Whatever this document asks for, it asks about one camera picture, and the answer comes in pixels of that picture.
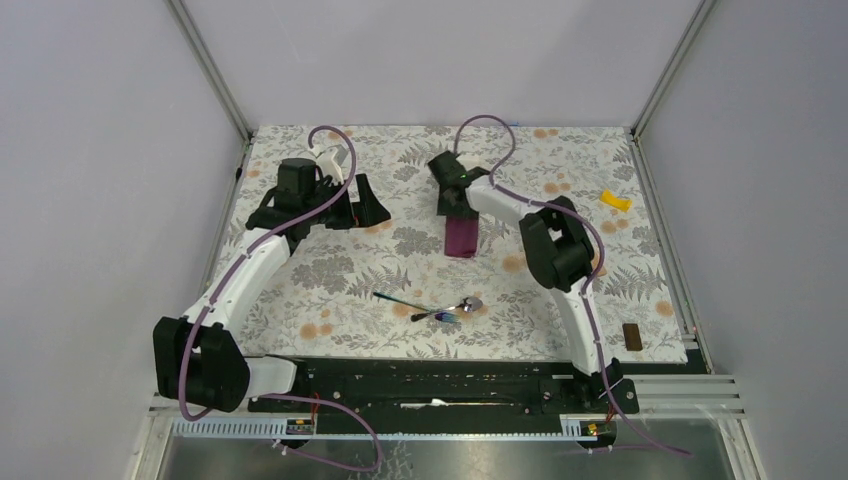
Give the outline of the purple cloth napkin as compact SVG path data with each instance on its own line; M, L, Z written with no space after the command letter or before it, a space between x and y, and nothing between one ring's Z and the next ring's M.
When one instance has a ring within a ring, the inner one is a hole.
M479 218L449 216L445 220L444 254L452 258L473 258L478 249Z

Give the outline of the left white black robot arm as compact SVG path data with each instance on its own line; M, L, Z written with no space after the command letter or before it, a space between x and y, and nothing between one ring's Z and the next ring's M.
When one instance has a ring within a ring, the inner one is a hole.
M296 364L249 356L233 334L313 226L369 228L390 217L366 174L344 178L338 163L325 156L282 160L275 186L249 215L242 242L224 272L180 317L163 317L155 325L159 394L222 412L269 394L285 410L304 407L311 387L296 375Z

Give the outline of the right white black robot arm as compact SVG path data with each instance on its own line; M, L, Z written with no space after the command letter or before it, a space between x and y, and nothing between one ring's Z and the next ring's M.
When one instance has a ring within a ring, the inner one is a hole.
M494 185L488 170L467 168L450 151L427 167L438 185L437 214L445 218L446 256L476 255L481 214L518 229L529 272L551 292L565 327L576 370L575 402L589 412L601 410L612 400L623 373L618 360L605 353L594 319L590 283L596 255L573 203L563 196L549 202L531 200Z

